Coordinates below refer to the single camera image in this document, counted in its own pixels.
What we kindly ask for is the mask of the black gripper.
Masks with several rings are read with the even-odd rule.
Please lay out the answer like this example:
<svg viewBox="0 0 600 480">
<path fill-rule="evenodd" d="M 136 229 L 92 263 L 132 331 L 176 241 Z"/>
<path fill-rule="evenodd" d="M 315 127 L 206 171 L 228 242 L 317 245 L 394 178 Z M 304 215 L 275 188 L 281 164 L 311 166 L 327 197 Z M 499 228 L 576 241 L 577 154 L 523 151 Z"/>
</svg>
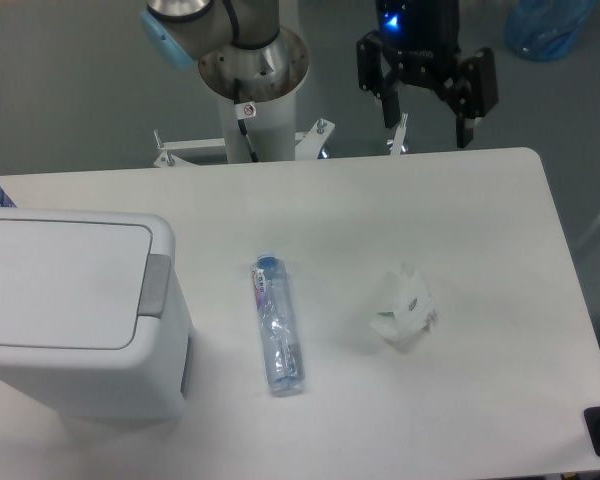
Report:
<svg viewBox="0 0 600 480">
<path fill-rule="evenodd" d="M 458 57 L 457 1 L 377 1 L 379 32 L 372 30 L 356 43 L 359 88 L 381 102 L 384 126 L 400 120 L 397 81 L 424 88 L 432 80 L 443 84 L 442 100 L 455 114 L 456 145 L 465 148 L 474 128 L 498 103 L 495 54 L 484 47 Z M 382 71 L 382 58 L 391 71 Z"/>
</svg>

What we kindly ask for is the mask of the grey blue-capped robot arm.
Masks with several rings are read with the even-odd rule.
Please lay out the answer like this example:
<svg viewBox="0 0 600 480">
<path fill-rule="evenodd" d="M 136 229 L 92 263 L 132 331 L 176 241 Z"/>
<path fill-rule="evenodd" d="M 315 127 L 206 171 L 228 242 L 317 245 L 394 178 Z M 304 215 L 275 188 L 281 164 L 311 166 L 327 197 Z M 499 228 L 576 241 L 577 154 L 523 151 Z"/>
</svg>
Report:
<svg viewBox="0 0 600 480">
<path fill-rule="evenodd" d="M 356 43 L 357 76 L 381 102 L 385 127 L 400 121 L 397 86 L 423 88 L 453 111 L 456 143 L 466 147 L 499 100 L 493 51 L 462 54 L 456 1 L 377 1 L 374 13 L 376 29 Z M 141 22 L 173 66 L 214 68 L 210 88 L 234 103 L 277 100 L 307 71 L 276 1 L 150 1 Z"/>
</svg>

